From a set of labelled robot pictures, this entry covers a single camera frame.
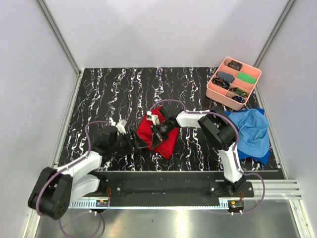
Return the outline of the red cloth napkin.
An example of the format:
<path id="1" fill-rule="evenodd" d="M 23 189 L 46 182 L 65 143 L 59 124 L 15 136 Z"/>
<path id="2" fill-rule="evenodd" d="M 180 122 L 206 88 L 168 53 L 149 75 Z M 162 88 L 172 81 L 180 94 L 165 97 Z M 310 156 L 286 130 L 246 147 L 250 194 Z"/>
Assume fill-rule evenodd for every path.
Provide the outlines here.
<path id="1" fill-rule="evenodd" d="M 151 110 L 151 115 L 156 119 L 150 119 L 145 114 L 137 129 L 138 136 L 147 143 L 148 149 L 160 154 L 165 159 L 172 157 L 180 127 L 176 116 L 181 110 L 169 105 L 160 106 Z"/>

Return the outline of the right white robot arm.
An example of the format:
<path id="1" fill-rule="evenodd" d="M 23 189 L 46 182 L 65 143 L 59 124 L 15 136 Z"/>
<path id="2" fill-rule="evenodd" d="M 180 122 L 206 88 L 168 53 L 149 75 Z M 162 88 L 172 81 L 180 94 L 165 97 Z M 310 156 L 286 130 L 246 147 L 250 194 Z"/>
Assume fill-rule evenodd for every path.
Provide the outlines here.
<path id="1" fill-rule="evenodd" d="M 195 112 L 163 106 L 159 112 L 163 116 L 162 122 L 149 112 L 146 115 L 146 119 L 153 122 L 150 126 L 152 149 L 166 142 L 173 129 L 200 128 L 209 144 L 218 151 L 222 161 L 224 182 L 219 185 L 220 193 L 217 195 L 226 194 L 234 197 L 245 193 L 243 186 L 246 179 L 237 153 L 238 128 L 220 107 L 215 106 L 209 111 Z"/>

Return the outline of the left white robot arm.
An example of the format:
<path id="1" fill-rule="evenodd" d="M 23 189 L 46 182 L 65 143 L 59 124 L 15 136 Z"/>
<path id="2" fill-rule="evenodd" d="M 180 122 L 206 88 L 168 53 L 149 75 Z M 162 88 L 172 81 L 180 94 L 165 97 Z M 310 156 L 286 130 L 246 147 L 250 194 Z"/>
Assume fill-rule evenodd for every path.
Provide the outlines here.
<path id="1" fill-rule="evenodd" d="M 28 207 L 40 216 L 60 219 L 72 202 L 89 193 L 95 196 L 106 193 L 107 184 L 95 171 L 104 156 L 108 153 L 128 155 L 147 146 L 133 129 L 126 131 L 119 125 L 106 127 L 84 155 L 56 169 L 46 167 L 41 171 L 28 199 Z"/>

